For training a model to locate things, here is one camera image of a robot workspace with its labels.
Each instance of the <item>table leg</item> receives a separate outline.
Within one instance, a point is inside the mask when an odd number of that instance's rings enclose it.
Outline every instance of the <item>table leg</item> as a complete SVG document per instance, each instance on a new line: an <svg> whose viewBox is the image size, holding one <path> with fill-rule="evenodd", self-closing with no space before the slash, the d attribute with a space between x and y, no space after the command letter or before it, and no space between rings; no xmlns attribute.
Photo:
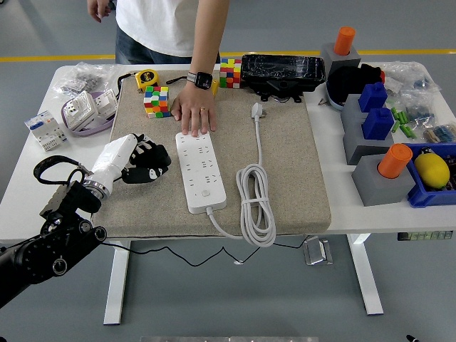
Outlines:
<svg viewBox="0 0 456 342"><path fill-rule="evenodd" d="M377 286L373 278L364 241L370 234L347 234L351 256L355 264L356 274L364 299L364 306L368 315L383 314L382 304L378 295Z"/></svg>
<svg viewBox="0 0 456 342"><path fill-rule="evenodd" d="M126 248L130 248L131 241L111 241ZM114 247L113 269L109 283L108 300L106 301L105 320L103 324L120 324L122 316L123 294L125 291L125 280L127 279L127 267L129 251Z"/></svg>

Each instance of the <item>orange cylinder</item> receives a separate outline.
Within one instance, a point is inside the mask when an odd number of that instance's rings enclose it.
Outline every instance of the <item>orange cylinder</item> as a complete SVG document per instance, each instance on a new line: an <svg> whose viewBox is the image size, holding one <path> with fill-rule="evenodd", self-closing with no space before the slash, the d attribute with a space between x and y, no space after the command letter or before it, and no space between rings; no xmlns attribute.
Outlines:
<svg viewBox="0 0 456 342"><path fill-rule="evenodd" d="M400 175L412 159L413 152L407 145L394 144L377 166L378 173L385 178L393 179Z"/></svg>
<svg viewBox="0 0 456 342"><path fill-rule="evenodd" d="M334 53L340 56L347 56L350 53L351 44L355 38L356 30L350 26L343 26L337 35L336 44L334 44Z"/></svg>

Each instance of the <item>person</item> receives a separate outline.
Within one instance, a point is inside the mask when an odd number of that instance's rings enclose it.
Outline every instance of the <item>person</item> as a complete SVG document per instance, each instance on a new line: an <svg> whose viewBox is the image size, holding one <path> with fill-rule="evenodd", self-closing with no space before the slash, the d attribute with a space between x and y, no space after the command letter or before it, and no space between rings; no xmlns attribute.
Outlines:
<svg viewBox="0 0 456 342"><path fill-rule="evenodd" d="M109 0L87 0L98 23L109 16ZM227 21L229 0L118 0L115 59L121 64L190 64L189 72L212 74ZM184 135L217 129L209 89L187 79L171 106Z"/></svg>

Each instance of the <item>wristwatch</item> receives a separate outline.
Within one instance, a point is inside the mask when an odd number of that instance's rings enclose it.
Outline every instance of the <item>wristwatch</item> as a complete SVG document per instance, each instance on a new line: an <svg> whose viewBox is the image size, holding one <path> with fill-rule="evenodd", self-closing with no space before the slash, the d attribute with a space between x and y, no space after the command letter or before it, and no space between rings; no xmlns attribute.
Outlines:
<svg viewBox="0 0 456 342"><path fill-rule="evenodd" d="M196 87L209 89L212 85L212 75L210 73L188 73L187 81L193 82Z"/></svg>

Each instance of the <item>jeans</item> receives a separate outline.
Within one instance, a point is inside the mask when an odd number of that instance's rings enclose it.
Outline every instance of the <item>jeans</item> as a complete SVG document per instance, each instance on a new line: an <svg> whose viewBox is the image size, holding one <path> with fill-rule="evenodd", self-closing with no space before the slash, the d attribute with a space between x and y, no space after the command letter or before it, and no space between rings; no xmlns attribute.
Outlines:
<svg viewBox="0 0 456 342"><path fill-rule="evenodd" d="M170 56L150 50L117 26L115 62L117 64L190 64L192 57ZM217 54L216 63L220 63L219 54Z"/></svg>

